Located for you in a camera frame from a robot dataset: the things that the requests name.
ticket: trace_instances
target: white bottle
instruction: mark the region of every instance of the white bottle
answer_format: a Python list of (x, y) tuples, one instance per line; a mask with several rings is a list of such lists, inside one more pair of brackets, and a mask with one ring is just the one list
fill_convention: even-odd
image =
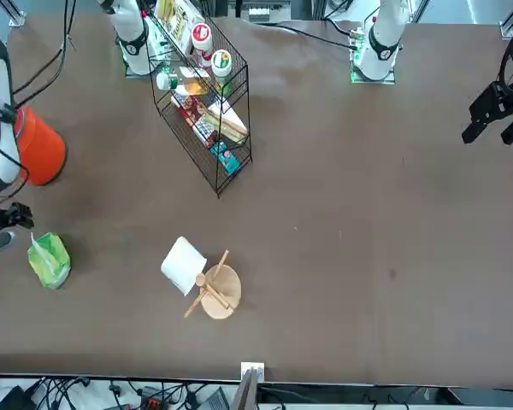
[(211, 67), (213, 55), (213, 38), (211, 29), (205, 23), (197, 23), (192, 28), (192, 44), (198, 53), (198, 65), (201, 68)]
[(232, 56), (226, 50), (217, 50), (213, 53), (211, 67), (215, 75), (216, 82), (222, 88), (228, 81), (232, 73)]

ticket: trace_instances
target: label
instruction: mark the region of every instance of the label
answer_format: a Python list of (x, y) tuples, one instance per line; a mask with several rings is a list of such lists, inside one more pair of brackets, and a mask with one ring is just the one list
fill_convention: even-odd
[(201, 68), (211, 67), (211, 57), (213, 54), (211, 52), (205, 52), (198, 50), (198, 65)]
[(215, 58), (213, 58), (213, 65), (217, 68), (225, 68), (228, 66), (230, 62), (230, 57), (224, 51), (217, 51), (215, 53)]
[(192, 35), (197, 41), (204, 41), (209, 37), (209, 27), (206, 24), (199, 23), (192, 29)]

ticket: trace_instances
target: cable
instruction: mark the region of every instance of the cable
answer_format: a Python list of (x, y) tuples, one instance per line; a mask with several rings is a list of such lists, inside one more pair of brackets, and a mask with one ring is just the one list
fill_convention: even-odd
[(275, 393), (272, 393), (270, 391), (264, 391), (264, 393), (266, 393), (267, 395), (271, 395), (280, 403), (280, 406), (276, 407), (274, 410), (276, 410), (278, 408), (281, 408), (281, 410), (286, 410), (285, 403), (281, 400), (281, 398), (278, 395), (276, 395)]
[(199, 390), (201, 390), (202, 388), (204, 388), (204, 387), (206, 387), (206, 386), (207, 386), (207, 384), (206, 384), (206, 383), (204, 383), (204, 384), (202, 384), (201, 386), (199, 386), (197, 389), (195, 389), (192, 393), (195, 395), (195, 394), (197, 394), (197, 393), (198, 393), (198, 391), (199, 391)]
[(118, 395), (120, 394), (120, 388), (117, 385), (114, 385), (112, 383), (112, 380), (109, 380), (109, 381), (110, 381), (109, 390), (112, 393), (112, 395), (114, 396), (114, 400), (116, 401), (116, 406), (118, 408), (123, 408), (123, 405), (121, 405), (120, 401), (118, 400)]
[(345, 36), (348, 36), (348, 37), (351, 37), (351, 34), (350, 32), (347, 32), (346, 30), (342, 30), (338, 24), (336, 24), (334, 21), (332, 21), (331, 19), (325, 19), (325, 21), (328, 21), (329, 23), (331, 23), (334, 27), (334, 29), (339, 32), (340, 34), (344, 34)]
[(292, 396), (298, 397), (301, 400), (310, 401), (312, 403), (319, 403), (317, 400), (314, 400), (314, 399), (312, 399), (310, 397), (307, 397), (305, 395), (300, 395), (296, 391), (276, 389), (276, 388), (266, 387), (266, 386), (262, 386), (261, 389), (265, 390), (265, 391), (274, 391), (276, 393), (284, 393), (284, 394), (292, 395)]
[(39, 410), (40, 407), (42, 406), (42, 404), (44, 404), (44, 400), (47, 401), (47, 407), (50, 408), (50, 386), (51, 386), (51, 380), (48, 381), (48, 387), (47, 387), (47, 391), (44, 395), (44, 397), (42, 397), (42, 399), (40, 400), (40, 402), (38, 403), (38, 405), (36, 406), (36, 409), (35, 410)]
[(20, 169), (25, 171), (25, 173), (27, 173), (27, 175), (23, 179), (23, 182), (21, 183), (21, 185), (19, 185), (19, 187), (17, 187), (16, 190), (14, 190), (11, 194), (9, 194), (7, 196), (0, 196), (0, 205), (1, 205), (2, 203), (8, 201), (8, 199), (13, 198), (15, 195), (17, 195), (19, 193), (20, 190), (23, 189), (23, 187), (27, 184), (28, 178), (30, 176), (30, 172), (28, 171), (27, 167), (25, 167), (23, 164), (21, 164), (20, 162), (18, 162), (17, 160), (15, 160), (11, 156), (9, 156), (5, 152), (3, 152), (1, 149), (0, 149), (0, 155), (5, 156), (8, 160), (12, 161), (17, 167), (19, 167)]
[[(149, 400), (149, 399), (151, 399), (153, 397), (156, 397), (157, 395), (161, 394), (162, 395), (162, 403), (164, 403), (164, 402), (166, 402), (169, 399), (169, 397), (171, 397), (174, 393), (179, 391), (179, 389), (181, 389), (182, 387), (183, 387), (183, 384), (180, 385), (180, 386), (171, 386), (171, 387), (167, 387), (166, 389), (161, 389), (161, 390), (157, 391), (156, 393), (153, 393), (152, 395), (149, 395), (148, 397), (146, 397), (146, 400)], [(163, 396), (163, 393), (168, 393), (171, 390), (172, 390), (172, 392), (169, 395), (167, 395), (167, 397)], [(135, 407), (132, 410), (139, 410), (142, 407), (142, 405), (143, 405), (143, 399), (142, 399), (142, 396), (141, 396), (141, 404), (138, 407)]]
[(367, 398), (367, 400), (369, 400), (369, 403), (372, 403), (373, 404), (373, 408), (372, 410), (375, 410), (376, 407), (378, 406), (378, 402), (376, 400), (372, 400), (369, 395), (367, 393), (365, 393), (363, 395), (363, 398), (361, 399), (361, 404), (364, 404), (365, 403), (365, 397)]
[(25, 90), (41, 73), (43, 73), (45, 71), (45, 69), (47, 67), (49, 67), (51, 64), (53, 64), (53, 62), (59, 58), (59, 56), (61, 55), (62, 53), (62, 47), (56, 52), (56, 54), (51, 57), (51, 59), (46, 62), (44, 64), (43, 67), (41, 67), (30, 79), (28, 79), (25, 84), (23, 85), (20, 85), (17, 89), (14, 90), (14, 95), (17, 94), (18, 92), (21, 92), (23, 90)]
[(339, 47), (344, 47), (346, 49), (357, 51), (357, 47), (355, 45), (337, 43), (335, 41), (331, 41), (331, 40), (327, 40), (325, 38), (314, 36), (313, 34), (310, 34), (308, 32), (303, 32), (302, 30), (298, 30), (297, 28), (292, 28), (292, 27), (289, 27), (289, 26), (281, 26), (281, 25), (278, 25), (278, 24), (270, 24), (269, 26), (278, 27), (278, 28), (285, 28), (287, 30), (291, 30), (292, 32), (297, 32), (298, 34), (303, 34), (304, 36), (312, 37), (312, 38), (315, 38), (316, 40), (321, 40), (321, 41), (323, 41), (325, 43), (329, 43), (329, 44), (333, 44), (333, 45), (338, 45)]
[(331, 11), (328, 15), (326, 15), (325, 17), (323, 17), (323, 20), (326, 20), (328, 19), (331, 15), (333, 15), (334, 13), (336, 13), (336, 11), (338, 9), (340, 9), (344, 4), (346, 3), (349, 3), (348, 6), (345, 8), (346, 10), (351, 6), (351, 4), (353, 3), (353, 0), (344, 0), (341, 4), (339, 4), (338, 6), (336, 6), (335, 9), (333, 9), (333, 11)]
[(135, 387), (133, 386), (133, 383), (131, 383), (131, 380), (127, 380), (127, 384), (129, 384), (129, 387), (131, 387), (131, 389), (137, 393), (137, 395), (143, 395), (142, 394), (142, 389), (135, 389)]
[(64, 380), (59, 381), (59, 383), (56, 380), (53, 380), (53, 384), (55, 385), (55, 387), (57, 387), (57, 391), (55, 393), (55, 399), (53, 399), (53, 401), (55, 401), (55, 402), (58, 401), (59, 393), (61, 393), (61, 387), (64, 387), (65, 383), (66, 382)]
[(179, 398), (178, 398), (176, 401), (171, 401), (169, 404), (172, 404), (172, 405), (176, 406), (177, 404), (179, 404), (179, 403), (180, 403), (180, 399), (182, 399), (182, 390), (183, 390), (183, 388), (184, 388), (184, 389), (186, 389), (186, 390), (188, 390), (188, 387), (186, 386), (186, 384), (182, 384), (182, 385), (180, 386), (180, 395), (179, 395)]
[(57, 393), (60, 392), (62, 395), (59, 398), (59, 401), (57, 401), (57, 394), (56, 394), (55, 400), (54, 400), (57, 403), (57, 408), (59, 408), (61, 406), (61, 401), (64, 397), (65, 399), (67, 399), (68, 405), (70, 406), (71, 410), (76, 410), (75, 405), (71, 402), (70, 396), (68, 395), (68, 389), (72, 388), (72, 386), (74, 386), (76, 383), (78, 383), (78, 379), (71, 381), (70, 385), (68, 385), (68, 380), (62, 381), (62, 386), (59, 387), (59, 390), (57, 392)]
[(65, 9), (63, 14), (63, 31), (62, 31), (62, 56), (61, 56), (61, 62), (59, 63), (59, 68), (57, 69), (55, 75), (43, 86), (38, 88), (35, 92), (33, 92), (31, 95), (23, 99), (21, 102), (18, 102), (15, 105), (15, 108), (22, 107), (26, 103), (28, 103), (30, 100), (38, 96), (40, 93), (47, 90), (50, 85), (52, 85), (55, 80), (61, 75), (62, 68), (65, 64), (65, 58), (67, 56), (67, 38), (70, 35), (70, 29), (72, 28), (72, 22), (74, 20), (74, 11), (76, 10), (76, 0), (73, 0), (72, 3), (72, 9), (70, 11), (70, 19), (68, 22), (68, 28), (67, 28), (67, 16), (68, 16), (68, 0), (65, 0)]
[(44, 383), (46, 378), (39, 378), (37, 382), (35, 382), (31, 387), (25, 390), (25, 397), (30, 399), (40, 388), (40, 386)]
[(376, 13), (378, 11), (378, 9), (380, 8), (380, 6), (378, 6), (376, 9), (374, 9), (373, 11), (370, 12), (370, 14), (365, 17), (365, 20), (363, 20), (363, 25), (365, 25), (365, 23), (367, 22), (367, 20), (370, 18), (371, 15), (373, 15), (374, 13)]
[[(74, 16), (74, 5), (73, 5), (73, 13), (71, 13), (71, 16), (70, 16), (70, 22), (68, 23), (68, 30), (67, 30), (67, 35), (69, 36), (70, 35), (70, 30), (72, 28), (72, 22), (73, 22), (73, 16)], [(16, 90), (14, 90), (14, 95), (17, 94), (18, 92), (20, 91), (23, 91), (25, 88), (27, 88), (41, 73), (44, 72), (45, 69), (47, 69), (54, 61), (56, 61), (57, 58), (59, 58), (59, 56), (61, 55), (62, 53), (62, 49), (66, 47), (66, 44), (63, 42), (62, 44), (62, 47), (56, 52), (56, 54), (51, 57), (51, 59), (46, 62), (44, 64), (43, 67), (41, 67), (30, 79), (28, 79), (23, 85), (21, 85), (20, 87), (18, 87)]]

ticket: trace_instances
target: brown table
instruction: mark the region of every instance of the brown table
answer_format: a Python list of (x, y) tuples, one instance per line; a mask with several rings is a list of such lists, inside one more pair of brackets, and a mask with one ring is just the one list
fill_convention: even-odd
[[(15, 84), (61, 24), (12, 32)], [(497, 74), (498, 28), (409, 26), (398, 84), (373, 86), (348, 84), (340, 48), (220, 25), (249, 62), (255, 161), (217, 200), (149, 83), (123, 78), (106, 16), (77, 16), (76, 51), (33, 102), (68, 164), (19, 196), (73, 271), (41, 288), (26, 231), (0, 254), (0, 372), (235, 379), (254, 360), (273, 381), (513, 387), (513, 147), (500, 124), (460, 135)], [(183, 319), (192, 298), (159, 269), (180, 235), (211, 263), (230, 249), (232, 318)]]

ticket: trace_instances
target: orange bucket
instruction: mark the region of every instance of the orange bucket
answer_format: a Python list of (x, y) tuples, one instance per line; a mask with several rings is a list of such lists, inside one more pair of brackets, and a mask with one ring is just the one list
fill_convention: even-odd
[[(29, 171), (28, 181), (46, 185), (61, 173), (67, 158), (67, 147), (29, 107), (17, 110), (14, 126), (21, 164)], [(21, 177), (27, 173), (21, 169)]]

